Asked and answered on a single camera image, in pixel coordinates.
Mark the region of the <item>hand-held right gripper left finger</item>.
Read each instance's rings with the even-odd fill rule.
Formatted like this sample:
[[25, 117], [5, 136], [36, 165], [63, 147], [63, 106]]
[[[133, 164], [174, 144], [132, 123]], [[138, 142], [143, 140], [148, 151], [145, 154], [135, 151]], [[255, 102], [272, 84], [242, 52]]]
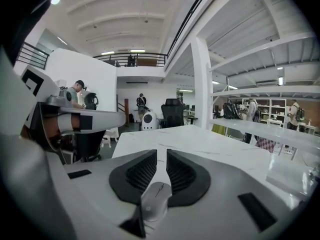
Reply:
[[64, 169], [89, 203], [117, 227], [145, 239], [142, 196], [157, 171], [157, 151], [65, 165]]

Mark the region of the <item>person's left hand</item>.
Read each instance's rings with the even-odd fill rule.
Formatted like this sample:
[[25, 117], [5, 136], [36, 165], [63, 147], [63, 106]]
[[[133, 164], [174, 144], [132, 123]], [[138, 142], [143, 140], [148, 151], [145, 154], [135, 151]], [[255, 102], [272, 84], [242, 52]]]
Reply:
[[80, 115], [64, 113], [55, 117], [46, 117], [43, 120], [46, 138], [54, 150], [60, 147], [62, 135], [73, 133], [80, 129]]

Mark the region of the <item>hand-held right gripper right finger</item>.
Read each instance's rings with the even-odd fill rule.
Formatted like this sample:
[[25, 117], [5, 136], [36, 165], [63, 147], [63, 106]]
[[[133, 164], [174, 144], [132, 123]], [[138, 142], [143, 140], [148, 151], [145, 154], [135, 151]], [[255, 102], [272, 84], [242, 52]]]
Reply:
[[256, 240], [292, 209], [243, 170], [185, 152], [167, 151], [172, 196], [167, 240]]

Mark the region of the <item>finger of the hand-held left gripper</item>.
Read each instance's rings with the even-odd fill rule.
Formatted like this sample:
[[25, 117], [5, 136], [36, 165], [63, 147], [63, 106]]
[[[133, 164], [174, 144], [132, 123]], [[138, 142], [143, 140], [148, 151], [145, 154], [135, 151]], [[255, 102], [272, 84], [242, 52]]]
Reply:
[[58, 129], [61, 134], [92, 134], [121, 127], [126, 116], [121, 112], [61, 107]]

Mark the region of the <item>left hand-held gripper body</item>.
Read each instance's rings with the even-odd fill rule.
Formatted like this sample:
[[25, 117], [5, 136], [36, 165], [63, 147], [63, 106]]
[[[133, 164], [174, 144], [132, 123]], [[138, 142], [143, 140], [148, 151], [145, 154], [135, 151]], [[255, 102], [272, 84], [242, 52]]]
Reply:
[[20, 78], [35, 98], [35, 104], [24, 122], [26, 134], [45, 151], [59, 152], [61, 149], [60, 135], [49, 137], [45, 128], [45, 120], [56, 120], [62, 114], [60, 107], [55, 104], [59, 99], [60, 89], [48, 75], [31, 65], [25, 68]]

